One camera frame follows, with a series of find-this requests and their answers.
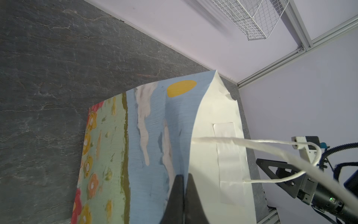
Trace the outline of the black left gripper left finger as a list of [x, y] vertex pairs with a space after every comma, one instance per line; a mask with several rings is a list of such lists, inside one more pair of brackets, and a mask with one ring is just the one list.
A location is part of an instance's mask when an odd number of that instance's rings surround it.
[[176, 175], [160, 224], [184, 223], [184, 176]]

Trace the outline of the white and green paper bag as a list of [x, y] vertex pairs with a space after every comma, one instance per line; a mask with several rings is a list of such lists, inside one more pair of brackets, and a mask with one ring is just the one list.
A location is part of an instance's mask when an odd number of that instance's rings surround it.
[[159, 224], [176, 175], [192, 174], [210, 224], [256, 223], [247, 148], [284, 160], [338, 196], [358, 219], [358, 199], [318, 166], [246, 140], [238, 103], [217, 71], [152, 82], [89, 109], [73, 224]]

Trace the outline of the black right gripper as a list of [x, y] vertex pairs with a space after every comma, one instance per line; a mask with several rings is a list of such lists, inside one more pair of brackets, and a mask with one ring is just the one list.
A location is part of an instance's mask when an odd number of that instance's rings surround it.
[[[257, 159], [256, 164], [270, 180], [282, 179], [300, 172], [298, 168], [282, 161]], [[307, 175], [276, 183], [276, 185], [293, 198], [311, 206], [318, 215], [328, 221], [352, 221], [352, 210], [347, 204]]]

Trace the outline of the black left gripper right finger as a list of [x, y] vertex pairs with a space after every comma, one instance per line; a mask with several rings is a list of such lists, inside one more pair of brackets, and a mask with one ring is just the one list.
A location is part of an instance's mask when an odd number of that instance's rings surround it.
[[188, 174], [185, 201], [184, 201], [185, 224], [209, 224], [204, 213], [194, 177]]

